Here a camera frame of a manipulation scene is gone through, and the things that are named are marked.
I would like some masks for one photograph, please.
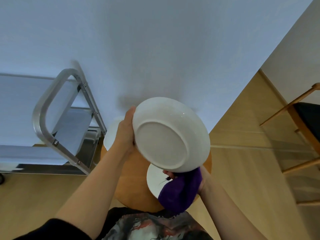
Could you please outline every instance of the forearm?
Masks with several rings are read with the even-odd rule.
[[[266,240],[226,193],[209,175],[200,193],[222,240]]]
[[[113,145],[94,170],[56,214],[92,239],[101,232],[125,161],[120,146]]]

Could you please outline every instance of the white bowl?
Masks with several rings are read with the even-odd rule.
[[[154,197],[158,198],[162,188],[172,181],[172,179],[166,180],[167,177],[168,175],[164,174],[161,168],[150,164],[146,173],[146,184]]]
[[[106,135],[103,139],[103,145],[107,151],[110,149],[110,147],[112,146],[112,144],[115,141],[119,123],[121,121],[123,121],[124,119],[125,119],[124,116],[116,117],[114,119],[114,121],[110,124],[110,126],[108,127],[108,129],[106,131]]]
[[[143,101],[132,125],[139,152],[158,168],[188,172],[208,158],[210,139],[205,125],[176,100],[153,97]]]

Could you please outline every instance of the wooden floor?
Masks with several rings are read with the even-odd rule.
[[[281,169],[313,158],[314,152],[288,114],[264,128],[259,124],[282,107],[256,74],[210,133],[212,174],[251,222],[269,239],[315,240],[320,236],[320,207],[295,200],[320,198],[316,166],[286,177]],[[0,186],[1,239],[12,239],[52,217],[84,176],[6,175]],[[121,206],[113,200],[113,206]],[[188,209],[215,239],[217,230],[201,199]]]

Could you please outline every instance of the round wooden table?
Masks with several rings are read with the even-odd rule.
[[[100,159],[107,153],[102,146]],[[157,212],[163,209],[158,199],[153,196],[147,185],[147,170],[150,162],[135,148],[124,163],[114,196],[123,205],[145,212]],[[203,164],[211,173],[211,152]]]

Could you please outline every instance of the black chair seat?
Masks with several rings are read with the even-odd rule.
[[[293,107],[306,127],[320,141],[320,105],[300,102],[294,104]]]

